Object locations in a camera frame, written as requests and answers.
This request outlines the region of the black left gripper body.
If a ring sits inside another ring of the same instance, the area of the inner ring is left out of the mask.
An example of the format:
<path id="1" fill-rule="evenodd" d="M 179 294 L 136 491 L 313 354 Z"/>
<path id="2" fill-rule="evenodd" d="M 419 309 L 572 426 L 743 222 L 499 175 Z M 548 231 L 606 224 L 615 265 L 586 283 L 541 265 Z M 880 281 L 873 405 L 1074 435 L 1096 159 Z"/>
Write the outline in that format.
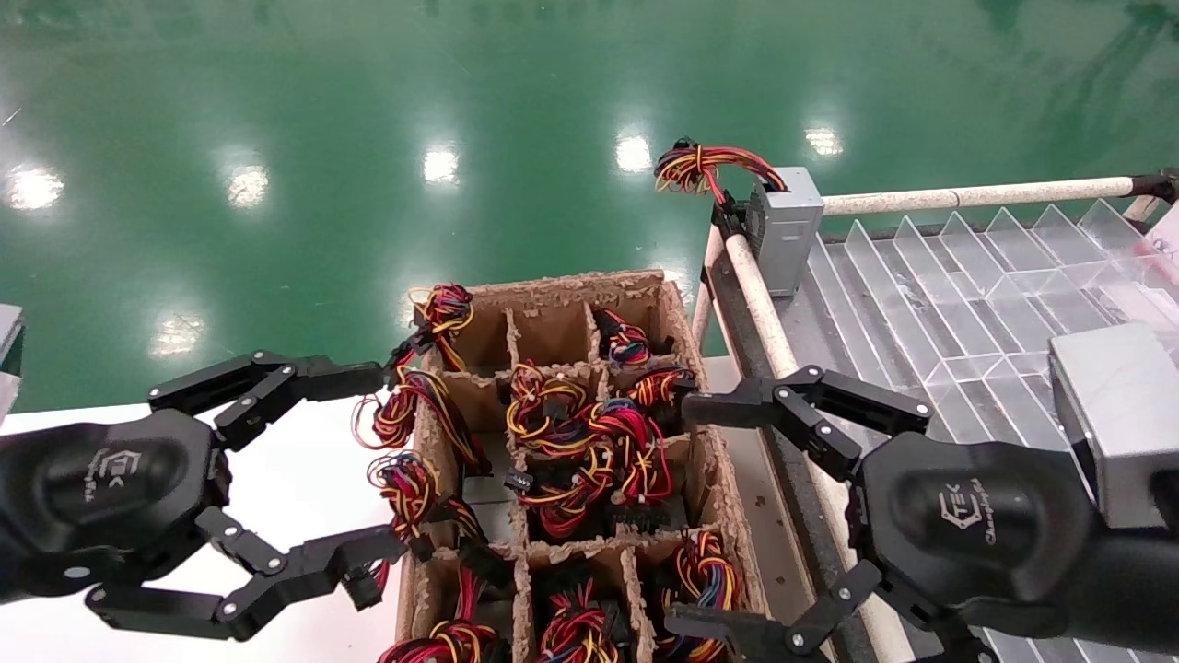
<path id="1" fill-rule="evenodd" d="M 230 483 L 215 429 L 177 411 L 4 436 L 4 603 L 169 575 L 204 545 L 195 517 L 228 506 Z"/>

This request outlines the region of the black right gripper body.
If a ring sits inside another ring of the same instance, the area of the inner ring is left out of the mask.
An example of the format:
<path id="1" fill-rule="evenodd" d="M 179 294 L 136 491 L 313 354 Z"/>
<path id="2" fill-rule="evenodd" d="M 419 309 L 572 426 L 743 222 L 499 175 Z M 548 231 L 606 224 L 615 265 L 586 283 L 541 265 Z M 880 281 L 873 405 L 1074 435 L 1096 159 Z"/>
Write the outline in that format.
<path id="1" fill-rule="evenodd" d="M 1035 639 L 1175 645 L 1175 539 L 1108 529 L 1060 449 L 905 432 L 852 485 L 859 554 L 921 626 L 959 617 Z"/>

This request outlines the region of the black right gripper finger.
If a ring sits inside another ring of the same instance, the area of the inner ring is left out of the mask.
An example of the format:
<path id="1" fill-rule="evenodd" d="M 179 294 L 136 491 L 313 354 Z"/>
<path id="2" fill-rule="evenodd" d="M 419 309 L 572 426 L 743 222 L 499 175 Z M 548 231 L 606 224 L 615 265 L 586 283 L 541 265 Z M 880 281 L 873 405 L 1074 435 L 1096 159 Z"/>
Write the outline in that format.
<path id="1" fill-rule="evenodd" d="M 868 596 L 889 587 L 896 590 L 900 580 L 893 582 L 872 562 L 858 562 L 792 625 L 757 613 L 683 603 L 665 610 L 664 625 L 670 634 L 720 641 L 740 662 L 831 662 L 821 646 Z M 994 652 L 960 616 L 933 624 L 943 651 L 909 662 L 995 662 Z"/>
<path id="2" fill-rule="evenodd" d="M 911 453 L 933 448 L 927 436 L 930 406 L 815 365 L 776 380 L 742 378 L 729 393 L 690 393 L 681 401 L 684 424 L 771 427 L 831 479 L 858 483 L 867 449 L 831 424 L 829 414 L 884 434 L 877 449 L 891 444 Z"/>

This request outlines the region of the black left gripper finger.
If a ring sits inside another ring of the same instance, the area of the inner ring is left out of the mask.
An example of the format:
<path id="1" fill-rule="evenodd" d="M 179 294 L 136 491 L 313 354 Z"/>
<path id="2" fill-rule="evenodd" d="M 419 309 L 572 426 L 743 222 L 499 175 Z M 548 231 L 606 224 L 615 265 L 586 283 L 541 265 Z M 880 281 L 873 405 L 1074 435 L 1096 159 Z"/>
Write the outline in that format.
<path id="1" fill-rule="evenodd" d="M 242 449 L 295 403 L 335 401 L 371 395 L 386 386 L 378 362 L 335 365 L 325 355 L 289 357 L 271 352 L 229 357 L 220 365 L 174 378 L 149 390 L 151 411 L 178 411 L 215 416 L 217 447 Z"/>
<path id="2" fill-rule="evenodd" d="M 357 529 L 303 541 L 278 552 L 222 508 L 204 508 L 195 527 L 216 550 L 250 572 L 250 580 L 226 597 L 140 585 L 104 584 L 86 605 L 110 628 L 245 642 L 282 609 L 318 599 L 340 585 L 357 611 L 382 600 L 373 566 L 399 562 L 407 546 L 389 525 Z"/>

